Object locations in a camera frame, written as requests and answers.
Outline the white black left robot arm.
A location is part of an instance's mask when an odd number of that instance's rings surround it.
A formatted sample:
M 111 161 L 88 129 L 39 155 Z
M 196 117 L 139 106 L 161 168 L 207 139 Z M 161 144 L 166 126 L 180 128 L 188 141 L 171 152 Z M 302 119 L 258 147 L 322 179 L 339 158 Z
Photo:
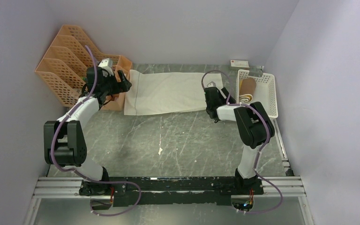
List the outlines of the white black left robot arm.
M 114 98 L 127 92 L 132 84 L 122 69 L 115 75 L 103 66 L 88 68 L 85 80 L 80 96 L 69 112 L 44 124 L 44 157 L 46 163 L 60 171 L 73 172 L 83 179 L 80 195 L 113 194 L 115 186 L 110 182 L 107 170 L 87 157 L 83 127 L 108 104 L 107 96 Z

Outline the white terry towel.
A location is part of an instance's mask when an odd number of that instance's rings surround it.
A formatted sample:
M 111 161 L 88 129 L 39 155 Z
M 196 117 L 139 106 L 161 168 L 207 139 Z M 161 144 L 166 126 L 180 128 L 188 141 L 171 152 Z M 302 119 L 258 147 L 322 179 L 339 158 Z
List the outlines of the white terry towel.
M 130 71 L 124 115 L 143 116 L 201 111 L 206 108 L 201 85 L 204 73 Z

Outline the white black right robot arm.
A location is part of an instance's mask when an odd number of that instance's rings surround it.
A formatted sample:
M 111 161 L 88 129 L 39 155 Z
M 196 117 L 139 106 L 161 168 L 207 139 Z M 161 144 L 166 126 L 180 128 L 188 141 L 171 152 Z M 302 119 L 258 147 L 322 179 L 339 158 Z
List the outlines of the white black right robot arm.
M 227 99 L 217 87 L 203 89 L 206 112 L 215 122 L 236 122 L 243 142 L 241 162 L 235 171 L 234 188 L 239 194 L 246 194 L 260 179 L 257 167 L 261 152 L 275 134 L 275 129 L 261 102 L 242 104 Z

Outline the yellow brown bear towel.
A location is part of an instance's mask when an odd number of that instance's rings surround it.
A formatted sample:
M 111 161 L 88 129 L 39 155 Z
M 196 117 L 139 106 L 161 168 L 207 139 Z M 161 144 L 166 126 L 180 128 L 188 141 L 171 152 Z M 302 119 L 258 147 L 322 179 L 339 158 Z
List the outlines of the yellow brown bear towel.
M 241 103 L 249 103 L 253 100 L 256 86 L 257 84 L 255 79 L 251 77 L 240 81 L 239 100 Z

